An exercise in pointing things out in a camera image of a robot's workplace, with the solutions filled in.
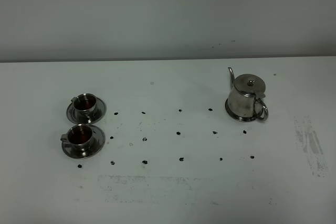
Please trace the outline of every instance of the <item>stainless steel saucer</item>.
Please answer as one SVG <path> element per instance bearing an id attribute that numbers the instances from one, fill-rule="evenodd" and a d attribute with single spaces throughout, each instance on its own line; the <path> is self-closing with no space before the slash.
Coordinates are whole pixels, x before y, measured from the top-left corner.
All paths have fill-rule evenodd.
<path id="1" fill-rule="evenodd" d="M 85 151 L 79 151 L 75 149 L 71 144 L 66 142 L 62 142 L 62 150 L 64 153 L 75 159 L 83 159 L 93 156 L 97 154 L 105 144 L 105 134 L 104 131 L 100 128 L 90 125 L 93 131 L 93 138 L 95 139 L 93 144 Z"/>
<path id="2" fill-rule="evenodd" d="M 225 101 L 225 109 L 226 109 L 226 112 L 229 114 L 229 116 L 231 116 L 233 119 L 237 120 L 237 121 L 240 121 L 240 122 L 251 122 L 251 121 L 254 121 L 255 119 L 257 119 L 256 116 L 252 116 L 250 118 L 243 118 L 241 116 L 237 116 L 235 113 L 233 113 L 228 104 L 227 104 L 227 99 Z"/>
<path id="3" fill-rule="evenodd" d="M 106 104 L 98 97 L 96 99 L 97 99 L 96 109 L 89 116 L 79 114 L 75 110 L 73 103 L 71 103 L 67 108 L 67 118 L 69 119 L 69 121 L 76 124 L 80 123 L 92 124 L 97 123 L 100 119 L 102 119 L 106 113 Z"/>

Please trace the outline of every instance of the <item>white wall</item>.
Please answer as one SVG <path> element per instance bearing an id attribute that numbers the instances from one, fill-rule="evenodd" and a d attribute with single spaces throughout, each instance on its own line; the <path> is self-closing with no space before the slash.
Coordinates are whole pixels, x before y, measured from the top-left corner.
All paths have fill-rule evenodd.
<path id="1" fill-rule="evenodd" d="M 0 0 L 0 61 L 336 55 L 336 0 Z"/>

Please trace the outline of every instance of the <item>stainless steel teapot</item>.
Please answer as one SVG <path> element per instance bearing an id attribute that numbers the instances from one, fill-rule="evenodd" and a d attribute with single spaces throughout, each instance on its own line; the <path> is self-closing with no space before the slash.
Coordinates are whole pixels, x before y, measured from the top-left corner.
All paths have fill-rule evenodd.
<path id="1" fill-rule="evenodd" d="M 235 79 L 232 68 L 229 68 L 229 72 L 231 92 L 225 102 L 227 113 L 242 122 L 267 120 L 268 109 L 262 101 L 266 90 L 264 81 L 254 74 L 242 74 Z"/>

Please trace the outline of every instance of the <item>teapot spout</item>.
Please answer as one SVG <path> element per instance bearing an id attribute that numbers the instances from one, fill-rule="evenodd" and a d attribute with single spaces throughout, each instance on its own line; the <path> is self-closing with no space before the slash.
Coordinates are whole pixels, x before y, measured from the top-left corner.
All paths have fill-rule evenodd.
<path id="1" fill-rule="evenodd" d="M 231 67 L 228 67 L 228 69 L 229 69 L 229 72 L 230 72 L 230 78 L 231 78 L 231 81 L 230 81 L 230 87 L 231 87 L 231 89 L 232 89 L 232 87 L 233 87 L 233 82 L 234 82 L 234 80 L 235 80 L 235 75 L 233 74 L 233 71 L 232 71 L 232 68 L 231 68 Z"/>

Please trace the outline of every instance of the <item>table surface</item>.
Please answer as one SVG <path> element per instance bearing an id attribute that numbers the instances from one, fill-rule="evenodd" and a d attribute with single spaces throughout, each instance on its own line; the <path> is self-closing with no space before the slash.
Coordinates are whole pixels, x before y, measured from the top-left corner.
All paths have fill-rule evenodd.
<path id="1" fill-rule="evenodd" d="M 265 123 L 227 115 L 227 67 L 264 80 Z M 335 223 L 335 67 L 336 57 L 2 63 L 1 223 Z M 60 136 L 70 99 L 86 92 L 107 105 L 95 124 L 107 139 L 77 160 Z"/>

